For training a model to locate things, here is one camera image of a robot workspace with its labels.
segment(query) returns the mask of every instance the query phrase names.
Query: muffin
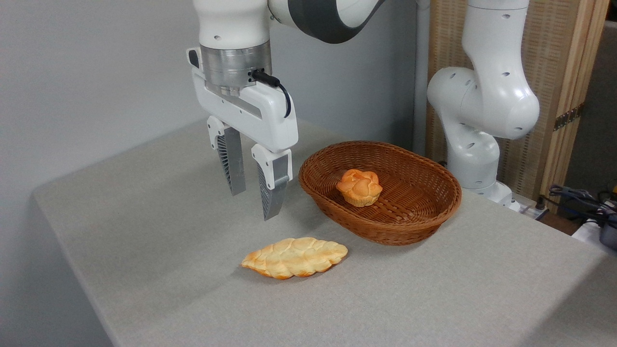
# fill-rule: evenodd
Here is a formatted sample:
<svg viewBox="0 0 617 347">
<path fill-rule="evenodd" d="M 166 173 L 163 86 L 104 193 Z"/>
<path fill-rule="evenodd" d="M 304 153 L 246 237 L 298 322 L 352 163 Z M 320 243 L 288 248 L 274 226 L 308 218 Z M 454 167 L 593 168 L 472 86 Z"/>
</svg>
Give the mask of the muffin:
<svg viewBox="0 0 617 347">
<path fill-rule="evenodd" d="M 377 174 L 372 171 L 348 170 L 336 184 L 345 201 L 356 206 L 372 205 L 379 198 L 383 188 Z"/>
</svg>

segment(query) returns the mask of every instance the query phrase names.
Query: bread loaf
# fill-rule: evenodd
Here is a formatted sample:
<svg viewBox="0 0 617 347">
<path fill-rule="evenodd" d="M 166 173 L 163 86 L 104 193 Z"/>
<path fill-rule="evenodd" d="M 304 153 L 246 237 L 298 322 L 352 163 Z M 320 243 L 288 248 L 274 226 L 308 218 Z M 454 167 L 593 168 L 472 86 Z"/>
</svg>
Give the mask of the bread loaf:
<svg viewBox="0 0 617 347">
<path fill-rule="evenodd" d="M 324 272 L 347 255 L 347 247 L 313 237 L 286 238 L 247 255 L 242 266 L 258 273 L 285 280 Z"/>
</svg>

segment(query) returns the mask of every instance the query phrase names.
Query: golden brown bread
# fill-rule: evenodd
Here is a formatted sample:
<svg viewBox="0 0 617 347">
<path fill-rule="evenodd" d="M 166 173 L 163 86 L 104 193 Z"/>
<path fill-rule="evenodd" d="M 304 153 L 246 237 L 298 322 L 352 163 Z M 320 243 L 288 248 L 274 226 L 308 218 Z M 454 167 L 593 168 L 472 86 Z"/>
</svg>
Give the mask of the golden brown bread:
<svg viewBox="0 0 617 347">
<path fill-rule="evenodd" d="M 334 241 L 286 238 L 250 253 L 241 265 L 264 276 L 285 280 L 293 275 L 306 277 L 324 272 L 346 255 L 347 247 Z"/>
<path fill-rule="evenodd" d="M 336 184 L 336 189 L 342 193 L 345 201 L 356 207 L 372 205 L 383 190 L 376 173 L 357 169 L 345 172 Z"/>
</svg>

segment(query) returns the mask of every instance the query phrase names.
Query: oval basket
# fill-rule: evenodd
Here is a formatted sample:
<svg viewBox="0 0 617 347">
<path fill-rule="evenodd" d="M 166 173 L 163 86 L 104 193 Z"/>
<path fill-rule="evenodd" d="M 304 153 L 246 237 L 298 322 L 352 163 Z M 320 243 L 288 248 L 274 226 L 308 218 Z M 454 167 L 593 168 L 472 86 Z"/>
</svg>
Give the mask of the oval basket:
<svg viewBox="0 0 617 347">
<path fill-rule="evenodd" d="M 345 171 L 373 171 L 383 187 L 367 207 L 345 201 L 336 183 Z M 461 187 L 443 166 L 389 143 L 348 141 L 310 156 L 300 168 L 300 185 L 332 220 L 382 245 L 422 241 L 437 231 L 461 203 Z"/>
</svg>

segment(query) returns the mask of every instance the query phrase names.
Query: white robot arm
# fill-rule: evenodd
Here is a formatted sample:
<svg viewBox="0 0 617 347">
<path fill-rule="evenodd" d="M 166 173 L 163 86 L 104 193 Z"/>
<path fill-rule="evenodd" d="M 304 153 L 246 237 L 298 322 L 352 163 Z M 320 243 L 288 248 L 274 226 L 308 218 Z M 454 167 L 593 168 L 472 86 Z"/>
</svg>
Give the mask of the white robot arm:
<svg viewBox="0 0 617 347">
<path fill-rule="evenodd" d="M 270 26 L 298 28 L 328 43 L 354 37 L 384 0 L 194 0 L 198 48 L 187 50 L 197 99 L 210 113 L 217 150 L 233 195 L 246 189 L 240 133 L 253 139 L 265 220 L 277 215 L 292 179 L 298 140 L 293 100 L 271 76 Z"/>
<path fill-rule="evenodd" d="M 463 48 L 474 70 L 447 67 L 427 95 L 444 127 L 448 169 L 463 188 L 518 210 L 511 190 L 497 182 L 499 146 L 493 136 L 517 139 L 539 116 L 521 62 L 529 0 L 469 0 Z"/>
<path fill-rule="evenodd" d="M 198 48 L 187 50 L 210 142 L 232 194 L 245 190 L 240 133 L 257 144 L 264 219 L 281 209 L 298 140 L 293 100 L 271 76 L 270 27 L 302 30 L 327 43 L 353 38 L 384 0 L 193 0 Z M 489 135 L 524 136 L 539 106 L 521 64 L 529 0 L 469 0 L 463 47 L 476 70 L 449 67 L 431 80 L 428 98 L 444 125 L 449 169 L 464 188 L 511 201 L 496 182 L 499 147 Z"/>
</svg>

